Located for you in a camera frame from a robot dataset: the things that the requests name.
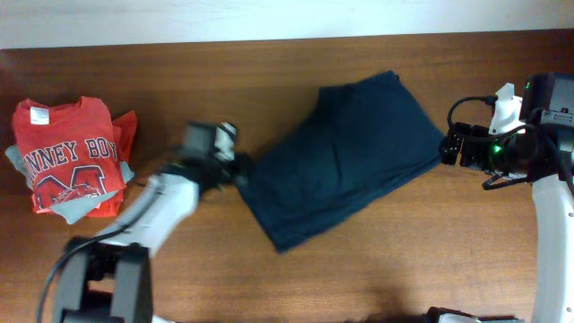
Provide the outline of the navy blue shorts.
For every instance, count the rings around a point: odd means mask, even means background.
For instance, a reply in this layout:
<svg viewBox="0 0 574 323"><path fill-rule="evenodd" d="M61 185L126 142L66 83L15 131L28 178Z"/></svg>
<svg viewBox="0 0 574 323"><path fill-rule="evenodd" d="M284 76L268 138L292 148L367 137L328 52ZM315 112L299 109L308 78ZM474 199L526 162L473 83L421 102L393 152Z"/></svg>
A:
<svg viewBox="0 0 574 323"><path fill-rule="evenodd" d="M322 87L239 192L283 253L438 166L443 137L392 71Z"/></svg>

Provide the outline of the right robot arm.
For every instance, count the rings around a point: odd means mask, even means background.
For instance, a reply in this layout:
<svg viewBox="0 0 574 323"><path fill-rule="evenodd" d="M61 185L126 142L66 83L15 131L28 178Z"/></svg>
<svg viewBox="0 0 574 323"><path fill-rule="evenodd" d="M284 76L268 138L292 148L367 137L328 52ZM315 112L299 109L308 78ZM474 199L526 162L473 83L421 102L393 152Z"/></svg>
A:
<svg viewBox="0 0 574 323"><path fill-rule="evenodd" d="M447 165L489 175L483 189L527 183L537 220L534 322L573 320L573 76L530 76L524 94L507 83L481 96L487 127L447 117L439 151Z"/></svg>

